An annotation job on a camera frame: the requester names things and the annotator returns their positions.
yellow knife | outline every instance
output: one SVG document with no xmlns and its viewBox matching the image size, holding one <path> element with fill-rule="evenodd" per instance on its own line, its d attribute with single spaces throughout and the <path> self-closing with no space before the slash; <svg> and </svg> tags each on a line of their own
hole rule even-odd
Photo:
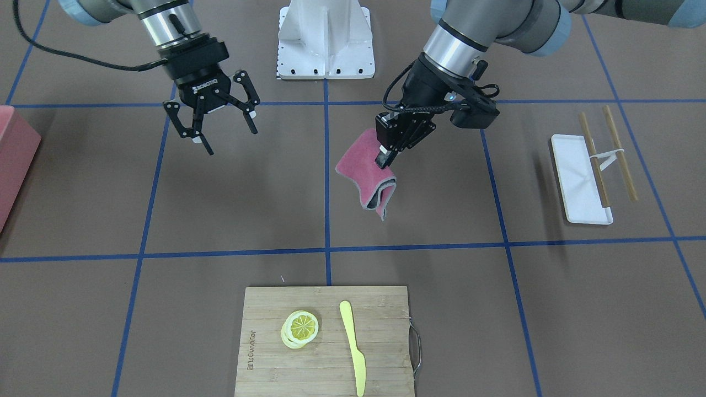
<svg viewBox="0 0 706 397">
<path fill-rule="evenodd" d="M 365 356 L 358 350 L 358 344 L 355 341 L 355 326 L 353 325 L 353 309 L 351 302 L 344 300 L 338 305 L 343 318 L 343 325 L 346 327 L 346 335 L 348 335 L 348 344 L 351 348 L 351 356 L 353 357 L 353 370 L 355 371 L 355 389 L 358 397 L 363 397 L 365 393 Z"/>
</svg>

cutting board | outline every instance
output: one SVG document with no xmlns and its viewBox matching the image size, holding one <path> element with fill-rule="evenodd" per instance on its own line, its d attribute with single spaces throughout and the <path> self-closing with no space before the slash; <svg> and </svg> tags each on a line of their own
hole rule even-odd
<svg viewBox="0 0 706 397">
<path fill-rule="evenodd" d="M 236 397 L 356 397 L 353 361 L 338 309 L 351 302 L 358 349 L 365 355 L 365 396 L 413 397 L 407 287 L 249 287 L 245 290 Z M 319 322 L 301 349 L 280 330 L 296 310 Z"/>
</svg>

lemon slice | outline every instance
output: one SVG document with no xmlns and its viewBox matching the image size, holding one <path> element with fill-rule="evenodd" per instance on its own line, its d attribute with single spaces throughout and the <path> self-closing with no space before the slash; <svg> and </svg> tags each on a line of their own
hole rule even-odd
<svg viewBox="0 0 706 397">
<path fill-rule="evenodd" d="M 297 343 L 297 342 L 292 342 L 291 340 L 288 339 L 287 333 L 285 332 L 287 325 L 283 324 L 282 325 L 282 342 L 285 344 L 290 349 L 301 349 L 303 348 L 306 343 Z"/>
<path fill-rule="evenodd" d="M 318 333 L 318 320 L 313 314 L 297 310 L 282 325 L 282 342 L 292 349 L 299 349 L 311 342 Z"/>
</svg>

pink towel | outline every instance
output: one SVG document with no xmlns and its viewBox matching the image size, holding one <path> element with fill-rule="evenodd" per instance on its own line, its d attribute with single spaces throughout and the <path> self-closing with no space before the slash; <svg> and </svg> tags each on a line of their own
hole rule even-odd
<svg viewBox="0 0 706 397">
<path fill-rule="evenodd" d="M 42 138 L 12 106 L 0 106 L 0 232 Z"/>
<path fill-rule="evenodd" d="M 355 183 L 363 208 L 375 210 L 380 219 L 385 220 L 397 180 L 389 167 L 381 170 L 375 163 L 379 151 L 375 129 L 367 129 L 343 155 L 336 165 L 336 172 Z"/>
</svg>

metal handle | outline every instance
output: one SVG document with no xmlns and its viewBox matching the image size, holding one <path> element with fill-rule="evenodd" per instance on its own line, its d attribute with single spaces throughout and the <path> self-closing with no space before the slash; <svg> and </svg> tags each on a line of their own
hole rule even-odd
<svg viewBox="0 0 706 397">
<path fill-rule="evenodd" d="M 417 372 L 421 368 L 421 336 L 419 335 L 417 329 L 414 327 L 414 322 L 412 321 L 411 317 L 409 318 L 409 330 L 410 333 L 414 334 L 417 340 L 417 357 L 419 357 L 419 362 L 417 363 L 417 365 L 412 364 L 412 369 L 414 370 L 412 375 L 414 377 L 414 380 L 417 380 Z"/>
</svg>

